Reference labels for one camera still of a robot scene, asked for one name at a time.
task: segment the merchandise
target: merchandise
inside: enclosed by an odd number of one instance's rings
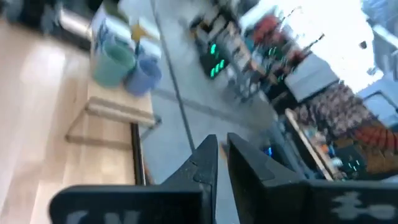
[[[295,109],[299,122],[337,138],[376,117],[344,83],[336,83]]]

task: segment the red object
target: red object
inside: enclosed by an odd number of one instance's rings
[[[254,30],[254,43],[258,44],[263,42],[264,36],[270,31],[275,30],[279,25],[279,20],[275,16],[265,16],[260,22],[257,23]]]

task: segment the blue mug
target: blue mug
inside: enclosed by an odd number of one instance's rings
[[[137,66],[124,82],[124,87],[134,96],[144,96],[154,89],[162,78],[162,72],[152,57],[139,58]]]

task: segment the green light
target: green light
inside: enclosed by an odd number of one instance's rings
[[[210,53],[211,53],[211,54],[214,54],[215,52],[216,52],[216,44],[213,44],[213,45],[211,46]]]

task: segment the mug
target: mug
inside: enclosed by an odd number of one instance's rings
[[[134,96],[144,96],[156,87],[161,78],[156,58],[143,56],[139,58],[135,71],[126,78],[124,87]]]
[[[96,55],[93,78],[106,88],[118,87],[136,66],[134,52],[122,42],[107,39]]]

